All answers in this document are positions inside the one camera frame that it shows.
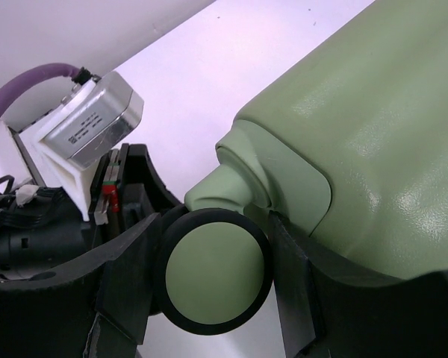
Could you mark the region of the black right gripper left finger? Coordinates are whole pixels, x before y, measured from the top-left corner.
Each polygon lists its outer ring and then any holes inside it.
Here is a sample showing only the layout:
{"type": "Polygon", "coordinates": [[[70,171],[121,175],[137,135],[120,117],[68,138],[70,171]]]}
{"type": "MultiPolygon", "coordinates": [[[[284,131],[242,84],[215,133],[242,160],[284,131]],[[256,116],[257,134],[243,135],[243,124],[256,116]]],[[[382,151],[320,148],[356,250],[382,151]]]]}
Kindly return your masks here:
{"type": "Polygon", "coordinates": [[[0,283],[0,357],[135,357],[161,217],[29,280],[0,283]]]}

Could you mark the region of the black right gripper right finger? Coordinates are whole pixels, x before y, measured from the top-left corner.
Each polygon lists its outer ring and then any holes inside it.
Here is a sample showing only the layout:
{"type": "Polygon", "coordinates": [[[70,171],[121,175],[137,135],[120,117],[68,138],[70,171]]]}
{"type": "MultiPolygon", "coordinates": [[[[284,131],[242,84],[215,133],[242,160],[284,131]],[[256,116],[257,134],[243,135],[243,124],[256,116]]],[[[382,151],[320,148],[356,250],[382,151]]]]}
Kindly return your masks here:
{"type": "Polygon", "coordinates": [[[287,357],[448,357],[448,270],[401,280],[268,217],[287,357]]]}

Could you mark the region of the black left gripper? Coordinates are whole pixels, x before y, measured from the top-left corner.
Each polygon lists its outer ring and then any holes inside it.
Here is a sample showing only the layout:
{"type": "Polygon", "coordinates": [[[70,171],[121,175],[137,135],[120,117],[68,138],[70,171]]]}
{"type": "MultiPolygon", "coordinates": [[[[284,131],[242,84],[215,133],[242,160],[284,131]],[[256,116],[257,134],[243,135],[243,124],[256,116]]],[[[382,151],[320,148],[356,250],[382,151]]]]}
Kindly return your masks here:
{"type": "Polygon", "coordinates": [[[86,246],[104,244],[157,213],[169,226],[183,213],[182,203],[166,188],[144,144],[123,144],[99,161],[90,184],[90,223],[80,234],[86,246]]]}

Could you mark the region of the green hard-shell suitcase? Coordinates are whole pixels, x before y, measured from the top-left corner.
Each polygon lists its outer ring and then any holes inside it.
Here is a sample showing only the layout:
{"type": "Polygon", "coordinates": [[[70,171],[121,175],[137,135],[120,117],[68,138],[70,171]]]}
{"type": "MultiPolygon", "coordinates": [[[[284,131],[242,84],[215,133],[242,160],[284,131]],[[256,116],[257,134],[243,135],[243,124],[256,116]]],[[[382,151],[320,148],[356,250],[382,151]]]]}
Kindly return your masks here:
{"type": "Polygon", "coordinates": [[[448,1],[375,1],[235,116],[155,262],[191,333],[248,321],[271,282],[268,213],[408,279],[448,269],[448,1]]]}

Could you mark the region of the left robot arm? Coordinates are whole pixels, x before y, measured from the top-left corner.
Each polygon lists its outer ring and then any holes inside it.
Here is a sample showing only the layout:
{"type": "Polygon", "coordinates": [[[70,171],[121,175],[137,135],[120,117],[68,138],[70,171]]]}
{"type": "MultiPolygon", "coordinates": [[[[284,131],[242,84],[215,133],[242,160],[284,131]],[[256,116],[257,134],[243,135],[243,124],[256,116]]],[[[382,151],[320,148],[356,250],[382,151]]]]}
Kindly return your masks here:
{"type": "Polygon", "coordinates": [[[23,205],[18,194],[10,187],[0,193],[0,282],[48,271],[180,205],[143,144],[102,156],[89,188],[88,220],[63,188],[39,186],[23,205]]]}

